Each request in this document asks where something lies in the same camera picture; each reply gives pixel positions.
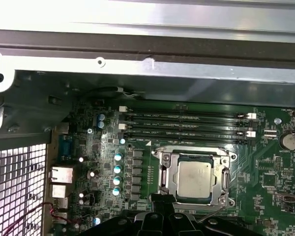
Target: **cable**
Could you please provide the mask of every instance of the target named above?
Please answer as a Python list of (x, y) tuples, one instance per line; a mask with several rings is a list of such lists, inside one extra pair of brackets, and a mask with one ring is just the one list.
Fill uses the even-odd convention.
[(220, 211), (224, 210), (225, 209), (225, 206), (223, 206), (222, 208), (220, 208), (219, 210), (216, 210), (214, 212), (212, 212), (211, 214), (209, 215), (206, 215), (205, 217), (203, 217), (202, 219), (198, 220), (198, 223), (201, 223), (203, 221), (205, 221), (206, 219), (210, 218), (211, 216), (214, 216), (216, 215), (217, 213), (219, 213)]
[(26, 212), (24, 215), (22, 215), (19, 219), (17, 219), (14, 223), (12, 223), (11, 225), (8, 226), (7, 230), (4, 232), (4, 234), (2, 236), (8, 236), (9, 235), (9, 232), (11, 230), (14, 229), (14, 227), (19, 224), (28, 214), (36, 211), (38, 208), (44, 206), (44, 205), (49, 205), (50, 206), (50, 210), (49, 210), (49, 213), (50, 215), (54, 218), (54, 219), (59, 219), (59, 220), (65, 220), (66, 222), (68, 222), (69, 224), (72, 224), (72, 223), (76, 223), (76, 222), (79, 222), (78, 220), (77, 221), (71, 221), (71, 220), (68, 220), (68, 219), (65, 219), (61, 216), (57, 216), (57, 215), (54, 215), (54, 205), (50, 202), (43, 202), (43, 203), (40, 203), (39, 205), (37, 205), (36, 207), (34, 207), (32, 210), (29, 210), (28, 212)]

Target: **microchip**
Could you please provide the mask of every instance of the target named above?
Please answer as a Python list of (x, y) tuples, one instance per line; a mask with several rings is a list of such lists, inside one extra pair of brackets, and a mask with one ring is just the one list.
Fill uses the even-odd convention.
[(132, 173), (134, 175), (140, 175), (142, 173), (142, 169), (141, 168), (132, 168)]
[(131, 200), (134, 200), (134, 201), (140, 200), (140, 194), (138, 194), (138, 193), (131, 193)]
[(123, 139), (123, 133), (117, 133), (117, 138), (118, 139)]
[(207, 162), (179, 162), (177, 194), (185, 198), (208, 198), (211, 193), (211, 168)]
[(263, 187), (276, 187), (276, 175), (264, 173), (263, 174)]
[(97, 144), (94, 144), (92, 146), (92, 151), (98, 151), (98, 145)]
[(264, 220), (264, 226), (265, 226), (266, 228), (271, 228), (271, 227), (272, 227), (271, 220)]
[(140, 176), (133, 176), (132, 177), (132, 182), (133, 183), (141, 183), (142, 178)]
[(133, 150), (132, 155), (135, 156), (135, 157), (142, 157), (143, 156), (143, 152), (142, 151), (138, 151), (138, 150)]
[(141, 159), (133, 159), (133, 165), (134, 166), (141, 166), (142, 160)]
[(132, 185), (131, 186), (131, 192), (139, 192), (141, 189), (141, 186), (140, 185)]
[(79, 145), (85, 145), (86, 143), (85, 139), (79, 139)]
[(106, 206), (112, 207), (113, 206), (113, 201), (107, 200), (106, 201)]
[(110, 163), (104, 163), (104, 168), (105, 169), (110, 169)]

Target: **green circuit board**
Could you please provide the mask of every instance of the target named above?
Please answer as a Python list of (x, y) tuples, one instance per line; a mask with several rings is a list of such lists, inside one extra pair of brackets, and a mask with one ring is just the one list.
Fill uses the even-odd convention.
[[(124, 115), (127, 112), (141, 123), (128, 125), (131, 129), (122, 131), (120, 124), (129, 120)], [(206, 117), (202, 119), (204, 125), (198, 126), (195, 117), (202, 114)], [(177, 124), (187, 131), (177, 130)], [(70, 212), (72, 217), (79, 217), (85, 211), (90, 215), (78, 229), (70, 229), (72, 233), (92, 227), (94, 215), (107, 220), (123, 210), (149, 210), (149, 196), (158, 191), (160, 165), (151, 152), (175, 144), (222, 147), (238, 155), (230, 166), (229, 196), (236, 205), (219, 216), (240, 218), (250, 229), (263, 235), (295, 236), (295, 203), (277, 198), (281, 192), (295, 195), (295, 140), (284, 139), (287, 135), (295, 138), (293, 109), (139, 100), (82, 101), (74, 105), (70, 126), (70, 133), (61, 136), (60, 141), (60, 144), (68, 140), (72, 143), (66, 158), (88, 158), (81, 164), (75, 191), (69, 197)], [(204, 131), (194, 133), (196, 129)], [(247, 131), (255, 135), (243, 135)], [(120, 161), (114, 159), (116, 153), (121, 153)], [(133, 194), (133, 161), (138, 159), (141, 162), (136, 174), (140, 178), (135, 180), (135, 187), (139, 189)], [(120, 167), (120, 173), (114, 173), (115, 166)], [(95, 172), (95, 177), (88, 176), (90, 171)], [(121, 178), (117, 196), (113, 194), (116, 176)], [(91, 206), (78, 203), (78, 195), (85, 189), (94, 193)], [(208, 213), (177, 211), (194, 215)]]

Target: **motherboard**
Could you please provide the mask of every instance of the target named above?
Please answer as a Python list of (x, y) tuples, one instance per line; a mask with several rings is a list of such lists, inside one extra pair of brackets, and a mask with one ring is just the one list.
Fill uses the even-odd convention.
[(134, 218), (161, 193), (196, 219), (222, 209), (217, 216), (262, 235), (295, 236), (294, 109), (94, 100), (67, 119), (57, 165), (72, 167), (74, 187), (54, 203), (81, 221), (61, 232)]

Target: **dimm slot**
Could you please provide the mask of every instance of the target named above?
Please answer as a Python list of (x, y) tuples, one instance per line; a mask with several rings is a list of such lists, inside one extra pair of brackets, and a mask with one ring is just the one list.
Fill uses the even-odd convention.
[(247, 118), (247, 114), (242, 113), (219, 113), (219, 112), (192, 112), (192, 111), (183, 111), (183, 110), (149, 110), (149, 109), (140, 109), (136, 108), (131, 109), (132, 112), (125, 113), (126, 115), (136, 114), (136, 115), (177, 115), (177, 116), (197, 116), (197, 117), (212, 117), (212, 118), (234, 118), (234, 119), (243, 119)]
[(187, 119), (187, 118), (160, 118), (160, 117), (125, 117), (125, 121), (133, 122), (159, 122), (159, 123), (186, 123), (186, 124), (207, 124), (207, 125), (221, 125), (234, 127), (248, 127), (248, 123), (238, 122), (233, 120), (213, 120), (213, 119)]
[(185, 141), (185, 142), (208, 142), (208, 143), (219, 143), (219, 144), (247, 144), (247, 140), (243, 139), (226, 139), (226, 138), (193, 138), (193, 137), (180, 137), (180, 136), (157, 136), (149, 134), (126, 134), (125, 138), (132, 139), (156, 139), (156, 140), (167, 140), (167, 141)]
[(189, 133), (189, 134), (218, 134), (218, 135), (238, 135), (238, 136), (244, 136), (245, 132), (243, 131), (236, 131), (236, 130), (200, 130), (196, 128), (186, 128), (186, 127), (160, 127), (160, 126), (143, 126), (143, 125), (133, 125), (128, 126), (127, 132), (131, 131), (158, 131), (158, 132), (171, 132), (171, 131), (179, 131), (183, 133)]

